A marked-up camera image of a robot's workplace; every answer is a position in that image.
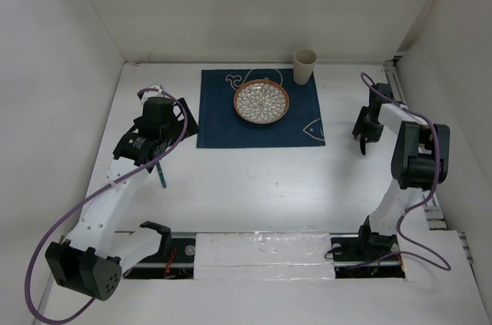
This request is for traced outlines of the dark blue printed cloth napkin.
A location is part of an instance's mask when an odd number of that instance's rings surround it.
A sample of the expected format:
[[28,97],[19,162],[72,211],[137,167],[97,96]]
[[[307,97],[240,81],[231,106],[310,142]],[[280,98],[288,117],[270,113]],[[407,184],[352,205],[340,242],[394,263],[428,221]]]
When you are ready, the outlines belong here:
[[[285,116],[254,124],[234,109],[234,95],[249,81],[270,80],[289,97]],[[291,68],[216,69],[201,72],[198,148],[300,148],[325,145],[315,78],[305,85]]]

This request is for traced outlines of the fork with green handle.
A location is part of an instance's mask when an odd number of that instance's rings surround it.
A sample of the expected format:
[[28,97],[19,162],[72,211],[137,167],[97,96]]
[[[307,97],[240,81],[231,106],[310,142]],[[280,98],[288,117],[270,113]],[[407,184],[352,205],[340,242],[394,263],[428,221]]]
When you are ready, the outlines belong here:
[[155,164],[155,167],[156,167],[157,172],[158,172],[158,176],[159,176],[159,180],[161,182],[161,186],[165,189],[167,187],[167,183],[166,183],[165,176],[164,176],[164,173],[163,173],[163,170],[162,170],[162,167],[161,167],[160,162],[157,162]]

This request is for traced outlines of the floral plate with orange rim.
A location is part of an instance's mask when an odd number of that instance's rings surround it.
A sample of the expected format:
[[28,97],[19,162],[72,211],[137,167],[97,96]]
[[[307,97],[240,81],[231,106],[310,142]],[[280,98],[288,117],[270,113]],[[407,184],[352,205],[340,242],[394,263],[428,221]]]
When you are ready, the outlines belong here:
[[290,105],[285,89],[267,79],[242,85],[236,91],[233,103],[238,115],[252,124],[275,123],[287,114]]

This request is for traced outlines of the beige paper cup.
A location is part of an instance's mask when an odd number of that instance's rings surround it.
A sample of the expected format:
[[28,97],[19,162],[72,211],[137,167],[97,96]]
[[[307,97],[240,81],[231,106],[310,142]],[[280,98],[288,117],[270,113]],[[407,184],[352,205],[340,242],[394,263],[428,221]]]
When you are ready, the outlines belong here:
[[298,49],[293,56],[294,59],[294,71],[293,79],[298,85],[305,85],[308,83],[314,66],[317,62],[317,54],[311,49],[302,48]]

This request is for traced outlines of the black knife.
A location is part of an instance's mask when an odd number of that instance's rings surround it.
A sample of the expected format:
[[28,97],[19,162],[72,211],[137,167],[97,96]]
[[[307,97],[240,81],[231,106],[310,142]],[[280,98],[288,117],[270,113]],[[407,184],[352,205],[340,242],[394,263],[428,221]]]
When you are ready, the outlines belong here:
[[362,155],[366,155],[366,139],[362,136],[360,138],[360,150]]

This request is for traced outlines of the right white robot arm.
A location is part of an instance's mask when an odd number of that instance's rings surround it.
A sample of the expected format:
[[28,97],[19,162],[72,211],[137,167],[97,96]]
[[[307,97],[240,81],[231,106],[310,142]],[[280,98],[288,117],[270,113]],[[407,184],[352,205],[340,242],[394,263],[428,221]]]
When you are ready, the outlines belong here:
[[361,108],[352,135],[362,154],[387,129],[397,135],[391,158],[392,181],[377,209],[360,226],[355,259],[373,261],[394,255],[404,217],[426,204],[447,177],[450,128],[435,124],[394,100],[390,85],[368,84],[369,103]]

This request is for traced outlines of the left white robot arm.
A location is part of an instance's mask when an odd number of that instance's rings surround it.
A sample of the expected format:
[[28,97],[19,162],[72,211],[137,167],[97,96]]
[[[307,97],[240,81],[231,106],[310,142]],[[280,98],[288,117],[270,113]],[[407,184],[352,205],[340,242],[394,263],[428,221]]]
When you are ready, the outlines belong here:
[[51,243],[45,252],[59,286],[105,301],[134,265],[147,257],[160,261],[171,255],[171,230],[165,225],[145,221],[121,243],[115,243],[115,232],[158,158],[197,133],[185,99],[158,95],[145,100],[141,116],[113,151],[105,190],[91,201],[65,241]]

